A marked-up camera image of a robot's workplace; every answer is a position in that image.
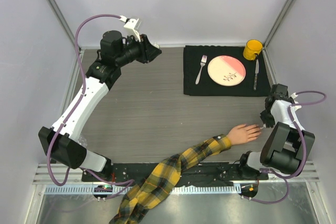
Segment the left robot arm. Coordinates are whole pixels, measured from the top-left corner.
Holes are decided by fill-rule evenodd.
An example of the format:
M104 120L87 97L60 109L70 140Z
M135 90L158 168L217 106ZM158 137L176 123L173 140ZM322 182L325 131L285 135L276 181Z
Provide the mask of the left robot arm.
M43 126L38 133L47 158L71 169L90 170L102 182L110 179L111 160L79 143L82 129L95 107L121 76L122 67L135 60L149 63L161 52L145 34L135 38L123 37L116 30L104 33L97 51L98 58L86 72L80 91L63 115L50 128Z

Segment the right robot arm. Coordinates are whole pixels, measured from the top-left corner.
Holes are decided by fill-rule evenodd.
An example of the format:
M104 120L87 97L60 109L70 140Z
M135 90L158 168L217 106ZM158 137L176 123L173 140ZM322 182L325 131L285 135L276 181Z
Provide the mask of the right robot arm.
M296 116L300 106L295 106L294 97L288 94L287 86L272 85L260 113L264 126L272 132L260 152L248 151L241 156L237 173L242 179L256 179L263 172L290 179L301 173L315 135L300 124Z

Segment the mannequin hand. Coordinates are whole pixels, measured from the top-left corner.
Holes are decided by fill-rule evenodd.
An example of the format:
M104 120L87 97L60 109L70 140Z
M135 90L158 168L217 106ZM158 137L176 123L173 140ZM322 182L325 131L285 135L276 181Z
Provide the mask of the mannequin hand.
M232 128L227 134L227 138L232 145L240 145L256 140L260 134L261 129L258 125L242 124Z

